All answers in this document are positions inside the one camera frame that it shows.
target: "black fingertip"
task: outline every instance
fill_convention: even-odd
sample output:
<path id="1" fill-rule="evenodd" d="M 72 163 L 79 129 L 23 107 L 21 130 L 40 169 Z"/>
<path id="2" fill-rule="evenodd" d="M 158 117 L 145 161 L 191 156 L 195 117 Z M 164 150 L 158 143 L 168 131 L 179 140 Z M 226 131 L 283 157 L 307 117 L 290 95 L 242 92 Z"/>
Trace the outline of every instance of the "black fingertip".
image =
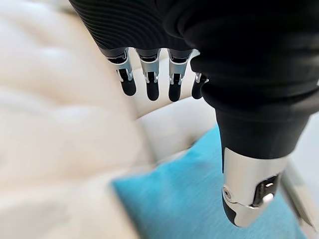
<path id="1" fill-rule="evenodd" d="M 159 98 L 159 84 L 158 82 L 149 82 L 146 83 L 146 90 L 148 97 L 151 101 L 156 101 Z"/>
<path id="2" fill-rule="evenodd" d="M 175 84 L 170 84 L 169 85 L 169 91 L 168 91 L 168 97 L 172 102 L 176 102 L 179 100 L 180 97 L 180 85 L 175 83 Z"/>
<path id="3" fill-rule="evenodd" d="M 136 85 L 134 79 L 131 81 L 125 80 L 121 82 L 122 89 L 127 96 L 132 96 L 136 93 Z"/>
<path id="4" fill-rule="evenodd" d="M 193 88 L 191 90 L 191 95 L 194 99 L 199 100 L 202 97 L 200 89 L 204 84 L 205 82 L 197 83 L 196 81 L 194 81 Z"/>
<path id="5" fill-rule="evenodd" d="M 234 224 L 235 226 L 237 226 L 235 224 L 235 217 L 236 217 L 236 213 L 226 204 L 224 197 L 223 197 L 223 193 L 222 193 L 222 200 L 223 200 L 223 207 L 224 207 L 224 212 L 228 218 L 228 220 Z"/>

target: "turquoise pillow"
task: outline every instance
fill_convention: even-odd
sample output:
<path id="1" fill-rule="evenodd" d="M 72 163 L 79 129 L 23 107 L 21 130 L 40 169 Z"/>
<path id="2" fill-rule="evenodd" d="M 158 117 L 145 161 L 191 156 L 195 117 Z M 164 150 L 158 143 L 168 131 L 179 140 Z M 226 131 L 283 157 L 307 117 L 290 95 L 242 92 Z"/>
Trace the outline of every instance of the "turquoise pillow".
<path id="1" fill-rule="evenodd" d="M 248 228 L 232 225 L 222 206 L 218 128 L 183 158 L 114 182 L 143 239 L 305 239 L 280 194 Z"/>

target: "white sofa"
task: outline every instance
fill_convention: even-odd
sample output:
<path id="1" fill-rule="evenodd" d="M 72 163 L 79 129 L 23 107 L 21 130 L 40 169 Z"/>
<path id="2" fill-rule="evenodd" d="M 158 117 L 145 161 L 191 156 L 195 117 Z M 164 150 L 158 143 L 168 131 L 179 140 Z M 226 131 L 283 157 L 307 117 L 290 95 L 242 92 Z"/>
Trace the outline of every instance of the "white sofa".
<path id="1" fill-rule="evenodd" d="M 190 97 L 194 73 L 171 104 L 163 50 L 151 102 L 131 51 L 127 97 L 79 18 L 43 0 L 0 1 L 0 32 L 0 239 L 137 239 L 110 181 L 173 160 L 216 124 Z"/>

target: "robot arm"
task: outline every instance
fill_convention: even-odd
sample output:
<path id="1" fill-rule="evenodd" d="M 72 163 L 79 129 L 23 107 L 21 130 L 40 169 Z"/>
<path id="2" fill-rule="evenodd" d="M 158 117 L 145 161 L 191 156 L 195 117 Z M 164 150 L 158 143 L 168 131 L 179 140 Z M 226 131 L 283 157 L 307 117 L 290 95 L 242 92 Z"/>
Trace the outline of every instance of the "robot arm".
<path id="1" fill-rule="evenodd" d="M 124 92 L 136 91 L 136 48 L 148 97 L 159 96 L 159 50 L 169 49 L 169 98 L 177 101 L 192 49 L 192 95 L 216 109 L 223 206 L 239 227 L 273 200 L 287 156 L 319 110 L 316 0 L 70 0 Z"/>

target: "black rubber cover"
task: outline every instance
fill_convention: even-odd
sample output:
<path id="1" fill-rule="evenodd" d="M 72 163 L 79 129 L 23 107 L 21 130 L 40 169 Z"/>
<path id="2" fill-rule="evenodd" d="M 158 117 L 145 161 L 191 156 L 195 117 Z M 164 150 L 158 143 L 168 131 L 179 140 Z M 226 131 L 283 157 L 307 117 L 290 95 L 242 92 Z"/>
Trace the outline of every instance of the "black rubber cover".
<path id="1" fill-rule="evenodd" d="M 148 72 L 148 77 L 150 82 L 146 83 L 147 94 L 151 101 L 156 101 L 159 97 L 159 83 L 154 82 L 154 72 Z"/>
<path id="2" fill-rule="evenodd" d="M 159 98 L 159 84 L 158 82 L 146 83 L 148 97 L 151 101 L 156 101 Z"/>
<path id="3" fill-rule="evenodd" d="M 222 200 L 223 200 L 223 207 L 224 207 L 224 212 L 228 218 L 228 220 L 234 224 L 235 224 L 235 217 L 236 217 L 236 213 L 226 204 L 224 198 L 223 198 L 223 195 L 221 196 L 222 197 Z"/>
<path id="4" fill-rule="evenodd" d="M 122 81 L 121 84 L 122 89 L 127 96 L 132 96 L 136 93 L 136 85 L 134 79 L 132 79 L 131 81 Z"/>
<path id="5" fill-rule="evenodd" d="M 168 97 L 172 102 L 176 102 L 179 100 L 180 97 L 180 85 L 175 83 L 175 84 L 170 84 L 169 85 L 169 90 L 168 90 Z"/>
<path id="6" fill-rule="evenodd" d="M 291 153 L 319 110 L 319 1 L 157 0 L 164 28 L 200 56 L 223 147 L 270 159 Z"/>
<path id="7" fill-rule="evenodd" d="M 205 76 L 201 75 L 199 83 L 194 81 L 193 88 L 191 90 L 191 95 L 194 99 L 199 100 L 202 98 L 201 88 L 205 84 L 206 79 L 207 78 Z"/>
<path id="8" fill-rule="evenodd" d="M 105 49 L 191 49 L 168 35 L 154 0 L 70 0 L 103 54 Z"/>

